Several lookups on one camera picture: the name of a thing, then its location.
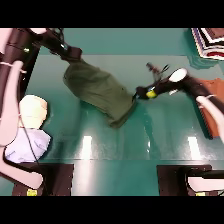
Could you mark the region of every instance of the white cloth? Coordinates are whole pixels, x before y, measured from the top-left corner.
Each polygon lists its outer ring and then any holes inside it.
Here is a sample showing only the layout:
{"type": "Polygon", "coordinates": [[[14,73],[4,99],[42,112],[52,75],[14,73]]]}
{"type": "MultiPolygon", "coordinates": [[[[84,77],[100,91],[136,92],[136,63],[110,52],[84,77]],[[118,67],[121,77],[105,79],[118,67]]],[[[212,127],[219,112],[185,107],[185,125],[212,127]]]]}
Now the white cloth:
{"type": "MultiPolygon", "coordinates": [[[[47,151],[51,137],[43,130],[26,129],[37,159],[47,151]]],[[[14,163],[34,162],[35,157],[30,148],[24,128],[19,128],[15,140],[5,150],[5,157],[14,163]]]]}
{"type": "Polygon", "coordinates": [[[39,129],[47,116],[47,102],[34,95],[26,95],[19,103],[20,115],[19,127],[39,129]]]}

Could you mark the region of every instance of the yellow label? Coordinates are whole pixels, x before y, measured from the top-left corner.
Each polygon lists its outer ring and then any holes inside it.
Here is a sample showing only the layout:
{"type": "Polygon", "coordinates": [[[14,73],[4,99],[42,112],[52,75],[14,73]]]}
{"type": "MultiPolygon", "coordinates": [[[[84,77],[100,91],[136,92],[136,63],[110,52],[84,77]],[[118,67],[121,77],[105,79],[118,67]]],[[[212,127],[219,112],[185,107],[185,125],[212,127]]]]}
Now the yellow label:
{"type": "Polygon", "coordinates": [[[148,98],[155,98],[157,95],[156,95],[156,93],[154,92],[154,90],[151,90],[151,91],[149,91],[149,92],[146,93],[146,96],[147,96],[148,98]]]}
{"type": "Polygon", "coordinates": [[[196,193],[196,196],[205,196],[205,192],[198,192],[196,193]]]}
{"type": "Polygon", "coordinates": [[[27,196],[37,196],[37,190],[28,189],[27,196]]]}

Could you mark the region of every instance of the light blue cloth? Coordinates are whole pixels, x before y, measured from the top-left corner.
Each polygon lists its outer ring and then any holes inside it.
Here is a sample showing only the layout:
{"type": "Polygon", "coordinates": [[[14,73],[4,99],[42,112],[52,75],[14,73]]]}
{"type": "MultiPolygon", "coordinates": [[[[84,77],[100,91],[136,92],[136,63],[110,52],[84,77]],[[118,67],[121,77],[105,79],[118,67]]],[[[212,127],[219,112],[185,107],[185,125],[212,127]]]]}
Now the light blue cloth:
{"type": "MultiPolygon", "coordinates": [[[[43,130],[26,129],[37,159],[47,151],[51,137],[43,130]]],[[[5,157],[14,163],[35,162],[24,128],[19,128],[15,140],[7,146],[5,157]]]]}

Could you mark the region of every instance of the table surface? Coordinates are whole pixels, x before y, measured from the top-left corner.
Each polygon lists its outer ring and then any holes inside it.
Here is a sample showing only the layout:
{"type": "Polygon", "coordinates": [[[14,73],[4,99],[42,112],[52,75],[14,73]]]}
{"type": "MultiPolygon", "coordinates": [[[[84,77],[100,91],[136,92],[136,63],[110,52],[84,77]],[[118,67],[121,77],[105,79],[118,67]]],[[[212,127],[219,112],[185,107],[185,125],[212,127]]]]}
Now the table surface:
{"type": "MultiPolygon", "coordinates": [[[[83,58],[113,74],[134,93],[152,82],[146,63],[169,75],[185,67],[198,78],[223,79],[221,61],[198,57],[190,30],[65,29],[66,42],[83,49],[83,58]]],[[[120,129],[81,102],[64,85],[68,63],[41,49],[27,94],[48,102],[43,130],[52,136],[41,162],[74,163],[72,195],[158,195],[156,165],[211,164],[224,169],[220,139],[209,140],[194,103],[184,93],[139,102],[120,129]]],[[[0,195],[13,184],[0,178],[0,195]]]]}

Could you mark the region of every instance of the green cloth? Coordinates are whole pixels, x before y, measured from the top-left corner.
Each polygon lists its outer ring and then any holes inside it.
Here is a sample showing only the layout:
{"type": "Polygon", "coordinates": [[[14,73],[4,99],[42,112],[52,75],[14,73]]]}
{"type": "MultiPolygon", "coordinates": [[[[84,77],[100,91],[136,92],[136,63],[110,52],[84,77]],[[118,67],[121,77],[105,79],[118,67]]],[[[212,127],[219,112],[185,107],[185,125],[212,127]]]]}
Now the green cloth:
{"type": "Polygon", "coordinates": [[[84,60],[71,63],[63,80],[75,96],[105,113],[111,127],[120,127],[135,105],[132,95],[110,73],[84,60]]]}

